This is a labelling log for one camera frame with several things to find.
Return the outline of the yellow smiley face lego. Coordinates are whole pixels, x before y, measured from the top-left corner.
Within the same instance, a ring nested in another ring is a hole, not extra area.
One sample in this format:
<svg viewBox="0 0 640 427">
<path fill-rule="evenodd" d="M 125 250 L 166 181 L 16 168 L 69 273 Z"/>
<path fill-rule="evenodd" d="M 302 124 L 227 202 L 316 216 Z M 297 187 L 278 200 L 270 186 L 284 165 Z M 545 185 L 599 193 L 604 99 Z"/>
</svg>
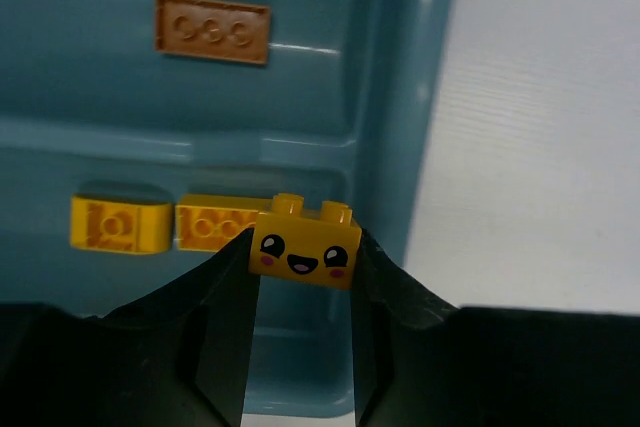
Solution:
<svg viewBox="0 0 640 427">
<path fill-rule="evenodd" d="M 349 290 L 361 236 L 348 205 L 327 200 L 309 210 L 302 196 L 280 193 L 257 215 L 248 270 Z"/>
</svg>

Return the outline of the yellow striped lego piece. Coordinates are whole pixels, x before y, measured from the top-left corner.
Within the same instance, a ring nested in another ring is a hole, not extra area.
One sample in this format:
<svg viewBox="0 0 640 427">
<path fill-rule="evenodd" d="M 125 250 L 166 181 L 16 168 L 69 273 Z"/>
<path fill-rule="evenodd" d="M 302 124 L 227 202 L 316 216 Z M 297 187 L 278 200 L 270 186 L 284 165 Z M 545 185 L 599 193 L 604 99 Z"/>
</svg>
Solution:
<svg viewBox="0 0 640 427">
<path fill-rule="evenodd" d="M 119 202 L 74 195 L 70 245 L 80 250 L 152 255 L 170 249 L 171 203 Z"/>
</svg>

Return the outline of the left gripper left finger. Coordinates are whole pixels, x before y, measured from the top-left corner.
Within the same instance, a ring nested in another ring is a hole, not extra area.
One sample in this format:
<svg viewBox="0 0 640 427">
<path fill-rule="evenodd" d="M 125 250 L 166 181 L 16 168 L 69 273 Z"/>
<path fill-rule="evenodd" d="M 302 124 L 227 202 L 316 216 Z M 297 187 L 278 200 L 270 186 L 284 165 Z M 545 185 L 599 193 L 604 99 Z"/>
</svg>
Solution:
<svg viewBox="0 0 640 427">
<path fill-rule="evenodd" d="M 237 426 L 260 280 L 244 231 L 165 286 L 104 317 L 1 308 L 5 426 Z"/>
</svg>

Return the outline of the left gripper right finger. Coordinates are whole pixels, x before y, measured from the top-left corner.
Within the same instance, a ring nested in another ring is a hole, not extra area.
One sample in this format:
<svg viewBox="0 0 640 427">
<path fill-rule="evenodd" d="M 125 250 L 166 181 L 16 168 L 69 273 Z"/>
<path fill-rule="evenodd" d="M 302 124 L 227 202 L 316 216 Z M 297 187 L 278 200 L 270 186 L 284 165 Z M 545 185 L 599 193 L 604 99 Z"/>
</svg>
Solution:
<svg viewBox="0 0 640 427">
<path fill-rule="evenodd" d="M 369 234 L 351 289 L 359 426 L 635 426 L 635 316 L 457 308 Z"/>
</svg>

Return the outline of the orange brown lego brick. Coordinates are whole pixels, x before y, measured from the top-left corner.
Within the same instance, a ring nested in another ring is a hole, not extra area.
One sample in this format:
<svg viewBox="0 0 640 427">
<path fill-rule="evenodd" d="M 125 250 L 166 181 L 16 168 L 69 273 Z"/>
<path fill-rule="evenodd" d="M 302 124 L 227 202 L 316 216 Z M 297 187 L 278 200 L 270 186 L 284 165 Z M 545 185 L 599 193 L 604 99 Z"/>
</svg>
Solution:
<svg viewBox="0 0 640 427">
<path fill-rule="evenodd" d="M 264 65 L 271 9 L 225 0 L 155 0 L 158 52 Z"/>
</svg>

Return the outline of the long yellow lego brick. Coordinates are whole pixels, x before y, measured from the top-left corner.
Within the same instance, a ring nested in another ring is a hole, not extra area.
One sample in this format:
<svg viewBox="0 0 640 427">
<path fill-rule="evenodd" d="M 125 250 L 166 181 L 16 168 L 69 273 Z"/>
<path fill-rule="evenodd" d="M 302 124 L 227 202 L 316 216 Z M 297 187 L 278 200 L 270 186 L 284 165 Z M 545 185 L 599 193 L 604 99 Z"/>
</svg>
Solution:
<svg viewBox="0 0 640 427">
<path fill-rule="evenodd" d="M 175 205 L 176 242 L 180 250 L 218 252 L 266 210 L 267 198 L 185 194 Z"/>
</svg>

